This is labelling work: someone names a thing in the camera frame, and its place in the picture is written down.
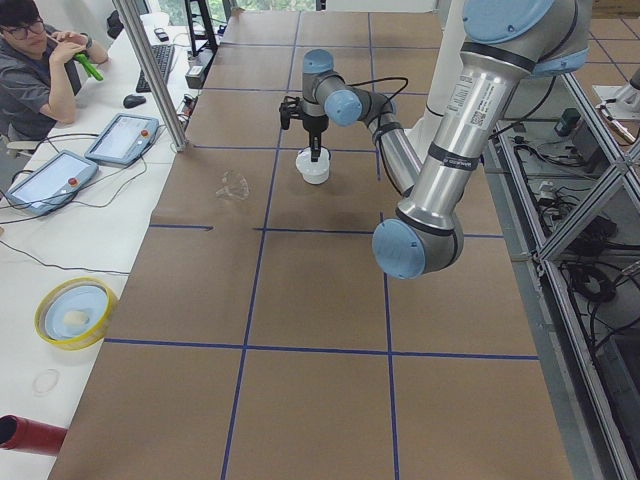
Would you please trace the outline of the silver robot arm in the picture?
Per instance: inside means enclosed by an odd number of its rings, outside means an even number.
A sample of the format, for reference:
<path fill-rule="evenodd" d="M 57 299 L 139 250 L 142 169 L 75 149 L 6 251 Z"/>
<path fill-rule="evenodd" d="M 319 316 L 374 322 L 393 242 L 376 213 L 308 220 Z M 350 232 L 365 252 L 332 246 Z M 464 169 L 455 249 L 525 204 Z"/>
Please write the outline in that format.
<path fill-rule="evenodd" d="M 294 111 L 309 133 L 311 160 L 321 155 L 330 122 L 362 122 L 401 193 L 395 215 L 375 229 L 372 249 L 389 276 L 414 279 L 452 265 L 463 245 L 455 213 L 496 122 L 521 80 L 579 69 L 588 56 L 589 1 L 465 1 L 450 7 L 448 34 L 458 34 L 460 59 L 439 125 L 407 133 L 391 100 L 349 86 L 322 49 L 303 60 L 302 97 Z"/>

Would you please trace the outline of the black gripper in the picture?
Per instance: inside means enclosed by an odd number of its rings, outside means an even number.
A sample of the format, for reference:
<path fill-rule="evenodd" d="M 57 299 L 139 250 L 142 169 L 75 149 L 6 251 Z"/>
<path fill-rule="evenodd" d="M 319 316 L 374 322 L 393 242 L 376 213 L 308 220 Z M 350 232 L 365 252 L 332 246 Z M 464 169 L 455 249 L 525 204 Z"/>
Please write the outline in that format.
<path fill-rule="evenodd" d="M 308 132 L 311 162 L 317 162 L 322 153 L 322 134 L 328 129 L 328 117 L 306 115 L 304 129 Z"/>

